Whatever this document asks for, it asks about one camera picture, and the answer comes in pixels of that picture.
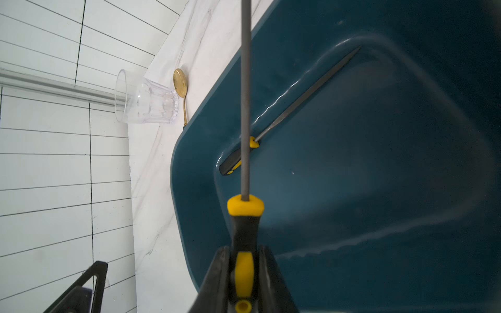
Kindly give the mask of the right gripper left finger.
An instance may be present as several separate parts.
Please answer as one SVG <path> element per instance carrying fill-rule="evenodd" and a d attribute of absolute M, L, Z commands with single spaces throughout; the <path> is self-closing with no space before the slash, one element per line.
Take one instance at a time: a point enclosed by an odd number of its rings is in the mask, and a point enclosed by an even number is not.
<path fill-rule="evenodd" d="M 220 248 L 211 262 L 189 313 L 228 312 L 230 248 Z"/>

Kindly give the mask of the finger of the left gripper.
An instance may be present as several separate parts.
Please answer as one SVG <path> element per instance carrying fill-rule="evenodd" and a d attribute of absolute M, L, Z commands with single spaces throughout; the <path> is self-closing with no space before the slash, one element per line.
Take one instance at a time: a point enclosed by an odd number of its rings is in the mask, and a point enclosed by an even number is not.
<path fill-rule="evenodd" d="M 96 261 L 68 289 L 66 289 L 44 313 L 100 313 L 103 305 L 108 263 Z M 96 277 L 94 289 L 84 284 Z"/>

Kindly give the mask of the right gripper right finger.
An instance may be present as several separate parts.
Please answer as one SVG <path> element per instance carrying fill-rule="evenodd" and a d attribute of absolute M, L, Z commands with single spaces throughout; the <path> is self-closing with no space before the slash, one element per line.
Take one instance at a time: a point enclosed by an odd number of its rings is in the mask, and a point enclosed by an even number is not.
<path fill-rule="evenodd" d="M 299 313 L 271 249 L 261 245 L 258 251 L 258 311 Z"/>

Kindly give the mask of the file tool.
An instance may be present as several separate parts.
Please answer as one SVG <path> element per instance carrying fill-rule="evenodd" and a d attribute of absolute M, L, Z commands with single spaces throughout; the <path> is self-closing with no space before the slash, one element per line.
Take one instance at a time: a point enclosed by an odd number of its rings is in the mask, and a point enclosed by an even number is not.
<path fill-rule="evenodd" d="M 257 298 L 257 235 L 264 204 L 250 194 L 251 2 L 241 2 L 241 194 L 228 203 L 231 216 L 230 303 L 251 312 Z"/>
<path fill-rule="evenodd" d="M 255 150 L 260 147 L 261 139 L 272 129 L 283 122 L 295 110 L 297 110 L 310 96 L 316 93 L 326 82 L 335 76 L 362 48 L 362 45 L 353 49 L 350 53 L 342 58 L 323 76 L 321 76 L 312 86 L 310 86 L 302 95 L 300 95 L 285 111 L 279 115 L 266 129 L 264 129 L 257 137 L 251 136 L 249 140 L 250 150 Z M 241 148 L 233 151 L 219 167 L 219 172 L 223 176 L 228 176 L 235 172 L 241 166 Z"/>

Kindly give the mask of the teal storage box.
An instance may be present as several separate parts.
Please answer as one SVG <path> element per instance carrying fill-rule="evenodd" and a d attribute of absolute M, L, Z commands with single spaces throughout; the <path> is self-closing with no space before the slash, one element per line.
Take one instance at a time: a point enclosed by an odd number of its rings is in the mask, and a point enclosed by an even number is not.
<path fill-rule="evenodd" d="M 299 312 L 499 312 L 500 2 L 274 1 L 251 42 L 250 136 L 360 45 L 250 151 L 258 261 L 268 246 Z M 236 54 L 172 156 L 197 295 L 231 257 L 241 168 L 219 167 L 240 102 Z"/>

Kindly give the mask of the clear plastic cup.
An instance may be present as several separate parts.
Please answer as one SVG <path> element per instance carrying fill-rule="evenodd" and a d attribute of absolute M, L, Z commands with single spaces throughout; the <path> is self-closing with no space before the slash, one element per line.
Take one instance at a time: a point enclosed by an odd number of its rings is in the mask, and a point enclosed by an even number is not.
<path fill-rule="evenodd" d="M 179 101 L 173 89 L 121 69 L 116 78 L 114 108 L 116 119 L 122 123 L 173 123 Z"/>

